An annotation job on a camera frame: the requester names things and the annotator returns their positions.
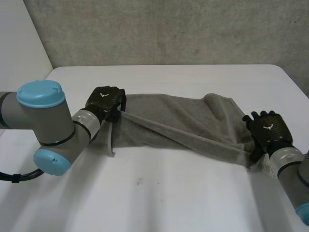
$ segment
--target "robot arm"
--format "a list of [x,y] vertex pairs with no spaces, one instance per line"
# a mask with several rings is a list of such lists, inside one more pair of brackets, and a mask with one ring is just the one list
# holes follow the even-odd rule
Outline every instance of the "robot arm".
[[85,108],[73,117],[60,84],[35,81],[17,92],[0,92],[0,129],[33,130],[41,147],[33,156],[42,171],[63,175],[89,142],[95,139],[102,123],[117,122],[125,110],[123,89],[98,87]]
[[251,161],[257,162],[268,153],[269,161],[277,172],[280,184],[289,197],[296,213],[309,226],[309,157],[304,156],[292,143],[289,129],[279,114],[265,111],[252,112],[253,120],[243,120],[255,141]]

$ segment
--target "table surface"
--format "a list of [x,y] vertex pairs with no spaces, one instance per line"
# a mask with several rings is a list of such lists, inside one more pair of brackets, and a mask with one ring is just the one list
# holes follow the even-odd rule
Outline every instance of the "table surface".
[[[59,82],[72,114],[97,86],[127,94],[231,97],[244,113],[280,113],[302,152],[309,100],[274,65],[62,67]],[[0,170],[25,173],[39,147],[32,131],[0,137]],[[151,147],[114,149],[114,158],[87,148],[62,177],[0,182],[2,232],[301,232],[308,231],[276,179],[190,151]]]

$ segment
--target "white wall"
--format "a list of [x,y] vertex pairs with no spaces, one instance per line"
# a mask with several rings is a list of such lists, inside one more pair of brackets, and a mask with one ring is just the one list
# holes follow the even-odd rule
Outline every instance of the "white wall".
[[0,0],[0,91],[45,79],[52,69],[24,2]]

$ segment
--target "logo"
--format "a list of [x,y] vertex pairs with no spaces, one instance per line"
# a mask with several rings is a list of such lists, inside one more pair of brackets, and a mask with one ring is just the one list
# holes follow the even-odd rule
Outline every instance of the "logo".
[[263,127],[263,128],[271,130],[273,126],[274,126],[274,124],[271,124],[270,127]]

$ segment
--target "black cable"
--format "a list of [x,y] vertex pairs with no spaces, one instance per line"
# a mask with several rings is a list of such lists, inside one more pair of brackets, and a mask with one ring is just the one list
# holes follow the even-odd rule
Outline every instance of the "black cable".
[[12,183],[19,183],[20,181],[27,181],[27,180],[32,180],[34,178],[37,178],[43,173],[44,172],[41,169],[37,169],[27,174],[14,174],[14,175],[9,175],[9,174],[0,172],[0,180],[11,181]]

